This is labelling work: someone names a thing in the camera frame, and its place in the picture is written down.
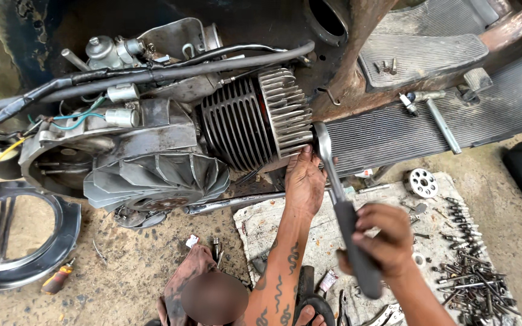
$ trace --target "concrete floor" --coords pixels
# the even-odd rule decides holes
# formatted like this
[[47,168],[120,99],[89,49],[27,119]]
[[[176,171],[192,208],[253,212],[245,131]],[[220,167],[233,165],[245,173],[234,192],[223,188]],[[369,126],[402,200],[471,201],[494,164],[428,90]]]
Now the concrete floor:
[[[482,232],[497,269],[508,274],[508,283],[522,312],[522,194],[501,162],[501,151],[522,141],[522,134],[501,143],[446,152],[397,164],[384,182],[401,179],[414,167],[444,171],[456,179]],[[262,179],[259,189],[267,189]],[[45,281],[0,291],[0,325],[143,325],[155,318],[156,298],[188,253],[190,234],[200,243],[221,238],[225,248],[223,270],[248,281],[243,244],[235,230],[230,209],[202,216],[175,211],[160,225],[133,232],[118,227],[103,210],[82,206],[82,229],[76,268],[57,295],[40,292]],[[17,248],[32,248],[49,234],[50,216],[19,215],[12,235]],[[107,266],[92,245],[107,257]]]

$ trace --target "metal washer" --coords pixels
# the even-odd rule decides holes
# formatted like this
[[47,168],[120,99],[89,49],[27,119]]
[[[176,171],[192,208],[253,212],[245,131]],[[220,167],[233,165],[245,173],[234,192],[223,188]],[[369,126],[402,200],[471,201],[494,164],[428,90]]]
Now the metal washer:
[[434,175],[422,168],[406,172],[404,187],[411,194],[422,198],[432,198],[439,192],[439,184]]

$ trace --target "greasy hand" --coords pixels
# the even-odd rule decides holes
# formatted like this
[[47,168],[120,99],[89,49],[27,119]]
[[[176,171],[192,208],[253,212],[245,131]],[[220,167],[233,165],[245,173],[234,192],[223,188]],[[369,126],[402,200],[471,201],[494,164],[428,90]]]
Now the greasy hand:
[[[352,241],[378,261],[386,281],[403,276],[414,265],[410,217],[402,209],[386,204],[365,204],[358,209],[358,222]],[[381,231],[371,238],[364,231],[373,227]],[[337,251],[339,266],[352,274],[347,254]]]
[[324,198],[327,174],[317,168],[320,162],[311,145],[307,145],[299,155],[289,159],[285,175],[285,205],[308,212],[311,217]]

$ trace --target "ratchet wrench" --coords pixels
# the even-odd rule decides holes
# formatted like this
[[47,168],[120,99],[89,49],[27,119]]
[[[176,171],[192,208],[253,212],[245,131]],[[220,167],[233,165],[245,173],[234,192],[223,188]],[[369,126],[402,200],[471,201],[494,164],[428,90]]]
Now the ratchet wrench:
[[352,265],[354,276],[358,279],[359,287],[365,296],[370,299],[379,299],[382,295],[380,284],[382,274],[372,257],[352,243],[352,234],[356,231],[357,214],[354,204],[346,199],[342,182],[337,176],[333,164],[330,134],[322,121],[313,122],[312,131],[314,148],[330,178],[333,210],[342,231],[343,241],[346,243],[347,257]]

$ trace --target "pile of bolts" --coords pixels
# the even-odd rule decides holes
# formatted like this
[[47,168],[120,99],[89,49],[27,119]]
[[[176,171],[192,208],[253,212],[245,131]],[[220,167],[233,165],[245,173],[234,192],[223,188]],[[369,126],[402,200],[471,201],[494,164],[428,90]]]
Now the pile of bolts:
[[493,318],[502,325],[507,315],[521,315],[515,307],[517,301],[508,298],[505,274],[495,273],[492,264],[481,260],[486,248],[481,240],[482,233],[476,230],[478,225],[470,223],[468,207],[460,200],[441,197],[452,204],[449,209],[453,222],[460,223],[458,229],[464,235],[459,237],[441,233],[453,242],[451,249],[456,250],[458,261],[453,264],[441,263],[432,267],[433,271],[446,273],[446,277],[437,280],[438,284],[454,282],[438,290],[444,293],[443,306],[460,310],[460,323],[472,326],[491,325]]

